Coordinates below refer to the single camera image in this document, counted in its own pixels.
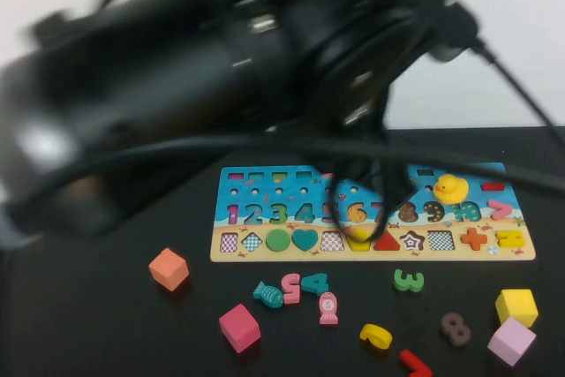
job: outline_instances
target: orange cube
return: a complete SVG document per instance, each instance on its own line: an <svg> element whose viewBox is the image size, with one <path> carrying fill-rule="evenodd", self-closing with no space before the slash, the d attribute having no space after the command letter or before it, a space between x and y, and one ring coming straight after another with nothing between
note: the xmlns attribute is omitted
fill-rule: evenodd
<svg viewBox="0 0 565 377"><path fill-rule="evenodd" d="M170 291L173 291L190 274L186 261L169 248L162 251L149 264L153 278Z"/></svg>

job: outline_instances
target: white wall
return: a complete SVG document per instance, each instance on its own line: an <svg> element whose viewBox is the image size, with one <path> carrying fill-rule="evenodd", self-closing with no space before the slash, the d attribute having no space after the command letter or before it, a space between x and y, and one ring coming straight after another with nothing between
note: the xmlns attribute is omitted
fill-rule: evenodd
<svg viewBox="0 0 565 377"><path fill-rule="evenodd" d="M479 17L483 35L565 124L565 0L462 0ZM95 0L0 0L0 64L33 48L23 34L43 14L87 13ZM471 54L450 64L419 60L395 86L388 115L395 128L536 124L493 70Z"/></svg>

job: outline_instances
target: checkered square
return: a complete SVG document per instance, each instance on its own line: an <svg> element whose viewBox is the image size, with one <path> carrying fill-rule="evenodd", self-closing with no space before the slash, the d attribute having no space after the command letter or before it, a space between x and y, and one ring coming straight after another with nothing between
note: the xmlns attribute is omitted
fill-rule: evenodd
<svg viewBox="0 0 565 377"><path fill-rule="evenodd" d="M259 236L257 236L255 233L250 233L249 236L247 236L246 238L244 238L241 241L241 244L245 247L245 249L247 249L249 252L253 252L255 249L257 249L259 246L261 246L261 244L263 243L263 241L259 238Z"/></svg>
<svg viewBox="0 0 565 377"><path fill-rule="evenodd" d="M343 245L342 235L339 231L324 231L321 235L322 251L342 251L345 249Z"/></svg>
<svg viewBox="0 0 565 377"><path fill-rule="evenodd" d="M223 233L220 252L235 252L237 250L237 233Z"/></svg>
<svg viewBox="0 0 565 377"><path fill-rule="evenodd" d="M454 251L456 249L451 231L428 231L427 239L433 251Z"/></svg>

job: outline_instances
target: wooden puzzle board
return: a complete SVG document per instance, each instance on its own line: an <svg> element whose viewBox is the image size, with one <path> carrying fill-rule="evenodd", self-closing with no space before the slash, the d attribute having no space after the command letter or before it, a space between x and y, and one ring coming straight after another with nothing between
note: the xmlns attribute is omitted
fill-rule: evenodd
<svg viewBox="0 0 565 377"><path fill-rule="evenodd" d="M483 165L504 170L501 163ZM210 258L214 262L535 258L530 232L511 187L486 192L481 188L486 180L459 176L469 182L469 195L462 204L448 206L437 202L431 191L444 171L414 165L409 167L409 174L418 191L390 216L382 241L356 244L331 223L328 175L310 166L224 168ZM380 195L350 181L340 184L337 193L343 225L350 230L372 232L379 217ZM489 200L510 205L512 212L493 220ZM277 229L290 238L288 247L281 252L272 251L266 243L267 235ZM479 247L477 251L461 240L469 230L486 236L486 243L475 246ZM524 245L500 246L498 231L518 231ZM284 245L286 237L279 231L278 245L281 241ZM293 238L305 250L298 248Z"/></svg>

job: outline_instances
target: red triangle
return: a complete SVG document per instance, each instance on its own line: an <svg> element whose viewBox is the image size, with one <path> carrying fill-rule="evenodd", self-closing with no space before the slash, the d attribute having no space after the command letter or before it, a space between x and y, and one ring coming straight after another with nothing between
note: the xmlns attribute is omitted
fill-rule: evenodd
<svg viewBox="0 0 565 377"><path fill-rule="evenodd" d="M382 233L382 238L374 244L375 251L400 251L400 245L396 241L395 238L392 237L392 234L385 230Z"/></svg>

